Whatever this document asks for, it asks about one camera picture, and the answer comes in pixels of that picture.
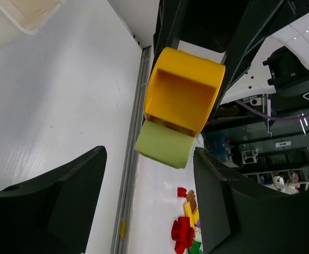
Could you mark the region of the light green lego brick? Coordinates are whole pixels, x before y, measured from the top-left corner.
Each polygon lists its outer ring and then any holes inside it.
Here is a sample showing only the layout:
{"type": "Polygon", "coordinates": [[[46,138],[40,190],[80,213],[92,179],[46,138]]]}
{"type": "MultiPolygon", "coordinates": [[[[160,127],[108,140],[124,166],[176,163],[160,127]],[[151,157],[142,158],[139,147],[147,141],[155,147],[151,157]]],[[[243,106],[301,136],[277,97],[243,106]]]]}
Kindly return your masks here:
{"type": "Polygon", "coordinates": [[[186,167],[194,142],[194,137],[146,120],[134,149],[154,161],[183,169],[186,167]]]}

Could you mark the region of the yellow curved lego brick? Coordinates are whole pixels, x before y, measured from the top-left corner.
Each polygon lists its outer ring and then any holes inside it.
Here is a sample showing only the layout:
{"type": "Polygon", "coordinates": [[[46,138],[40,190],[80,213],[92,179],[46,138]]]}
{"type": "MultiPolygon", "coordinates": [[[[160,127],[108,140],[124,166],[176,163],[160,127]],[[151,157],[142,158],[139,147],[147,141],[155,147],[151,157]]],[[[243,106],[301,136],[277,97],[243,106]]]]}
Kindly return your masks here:
{"type": "Polygon", "coordinates": [[[196,137],[219,94],[225,65],[166,47],[151,72],[144,114],[196,137]]]}

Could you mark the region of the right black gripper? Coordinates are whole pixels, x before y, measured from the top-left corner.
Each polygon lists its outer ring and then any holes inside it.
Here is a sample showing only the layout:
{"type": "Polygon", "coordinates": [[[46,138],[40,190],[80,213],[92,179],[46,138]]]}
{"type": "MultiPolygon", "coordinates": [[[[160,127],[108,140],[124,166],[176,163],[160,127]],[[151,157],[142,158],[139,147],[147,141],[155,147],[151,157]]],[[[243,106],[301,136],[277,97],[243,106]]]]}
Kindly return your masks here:
{"type": "Polygon", "coordinates": [[[154,60],[180,40],[225,54],[225,74],[210,113],[212,119],[227,90],[249,69],[284,1],[160,0],[153,35],[154,60]]]}

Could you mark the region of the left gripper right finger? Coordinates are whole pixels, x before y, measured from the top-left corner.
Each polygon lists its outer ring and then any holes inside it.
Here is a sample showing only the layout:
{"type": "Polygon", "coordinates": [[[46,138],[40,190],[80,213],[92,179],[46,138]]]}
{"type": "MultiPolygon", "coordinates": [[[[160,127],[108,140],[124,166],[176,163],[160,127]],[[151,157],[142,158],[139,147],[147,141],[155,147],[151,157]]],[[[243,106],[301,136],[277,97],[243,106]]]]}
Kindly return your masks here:
{"type": "Polygon", "coordinates": [[[309,190],[264,187],[203,148],[193,165],[205,253],[309,253],[309,190]]]}

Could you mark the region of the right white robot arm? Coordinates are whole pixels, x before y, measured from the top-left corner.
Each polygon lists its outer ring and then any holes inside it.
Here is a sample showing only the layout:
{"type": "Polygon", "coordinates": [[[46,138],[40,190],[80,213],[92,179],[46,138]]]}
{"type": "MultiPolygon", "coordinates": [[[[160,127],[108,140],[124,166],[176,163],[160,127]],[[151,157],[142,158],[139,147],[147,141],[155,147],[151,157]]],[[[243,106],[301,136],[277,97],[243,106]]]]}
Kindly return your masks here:
{"type": "Polygon", "coordinates": [[[148,121],[200,131],[222,104],[309,89],[309,1],[161,1],[148,121]]]}

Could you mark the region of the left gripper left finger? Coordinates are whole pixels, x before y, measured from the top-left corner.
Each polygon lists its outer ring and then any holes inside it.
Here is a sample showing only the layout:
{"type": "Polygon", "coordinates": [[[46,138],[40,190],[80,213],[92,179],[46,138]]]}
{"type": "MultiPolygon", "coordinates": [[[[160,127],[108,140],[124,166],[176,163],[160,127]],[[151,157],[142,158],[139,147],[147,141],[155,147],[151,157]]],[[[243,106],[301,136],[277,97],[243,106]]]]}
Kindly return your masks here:
{"type": "Polygon", "coordinates": [[[85,253],[106,161],[98,146],[0,191],[0,253],[85,253]]]}

